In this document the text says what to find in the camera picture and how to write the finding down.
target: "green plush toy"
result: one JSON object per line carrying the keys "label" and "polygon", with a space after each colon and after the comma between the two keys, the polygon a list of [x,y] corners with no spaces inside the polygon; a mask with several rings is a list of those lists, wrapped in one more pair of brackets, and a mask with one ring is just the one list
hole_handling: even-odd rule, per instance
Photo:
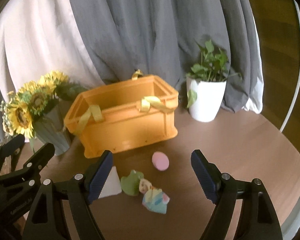
{"label": "green plush toy", "polygon": [[143,178],[142,172],[132,170],[128,177],[122,177],[120,180],[123,192],[129,196],[138,196],[140,180]]}

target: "potted plant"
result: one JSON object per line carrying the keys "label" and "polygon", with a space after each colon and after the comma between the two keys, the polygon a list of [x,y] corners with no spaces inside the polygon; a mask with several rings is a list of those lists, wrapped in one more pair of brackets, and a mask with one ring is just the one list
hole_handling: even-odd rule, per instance
{"label": "potted plant", "polygon": [[71,140],[63,129],[64,116],[60,103],[73,102],[83,91],[86,89],[70,82],[67,75],[52,71],[38,82],[30,81],[17,92],[9,92],[9,101],[1,103],[6,137],[23,134],[29,138],[30,144],[34,137],[38,137],[42,142],[53,143],[56,155],[64,153],[70,147]]}
{"label": "potted plant", "polygon": [[228,57],[220,48],[216,49],[212,41],[205,43],[205,48],[198,44],[201,61],[191,67],[186,75],[189,112],[200,122],[212,121],[221,106],[228,76],[226,63]]}

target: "wooden floor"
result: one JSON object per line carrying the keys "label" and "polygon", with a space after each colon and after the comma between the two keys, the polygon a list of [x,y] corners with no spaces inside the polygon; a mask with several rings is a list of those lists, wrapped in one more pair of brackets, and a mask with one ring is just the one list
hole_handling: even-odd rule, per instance
{"label": "wooden floor", "polygon": [[[260,39],[264,75],[262,114],[280,128],[300,66],[300,29],[293,0],[250,0]],[[300,152],[300,92],[283,133]]]}

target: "yellow ribbon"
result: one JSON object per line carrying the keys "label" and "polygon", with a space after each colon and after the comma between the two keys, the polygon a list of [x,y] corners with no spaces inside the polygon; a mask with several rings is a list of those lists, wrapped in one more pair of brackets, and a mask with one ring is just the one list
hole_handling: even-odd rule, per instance
{"label": "yellow ribbon", "polygon": [[140,69],[138,69],[135,73],[133,73],[131,79],[132,80],[137,80],[139,76],[143,76],[143,72]]}
{"label": "yellow ribbon", "polygon": [[149,112],[151,106],[165,114],[170,114],[175,110],[174,108],[166,107],[159,98],[150,96],[141,99],[140,112]]}
{"label": "yellow ribbon", "polygon": [[77,125],[77,129],[75,130],[74,135],[80,135],[82,133],[82,131],[86,127],[91,115],[96,122],[103,120],[100,106],[98,106],[98,105],[89,106],[87,111],[80,117],[80,120]]}

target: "pink egg-shaped sponge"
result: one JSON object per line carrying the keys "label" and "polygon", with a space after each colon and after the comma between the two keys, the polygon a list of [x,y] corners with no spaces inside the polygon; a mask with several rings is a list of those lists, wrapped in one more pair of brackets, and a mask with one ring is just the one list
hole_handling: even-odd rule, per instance
{"label": "pink egg-shaped sponge", "polygon": [[165,171],[169,167],[169,159],[162,152],[155,152],[152,155],[152,163],[159,171]]}

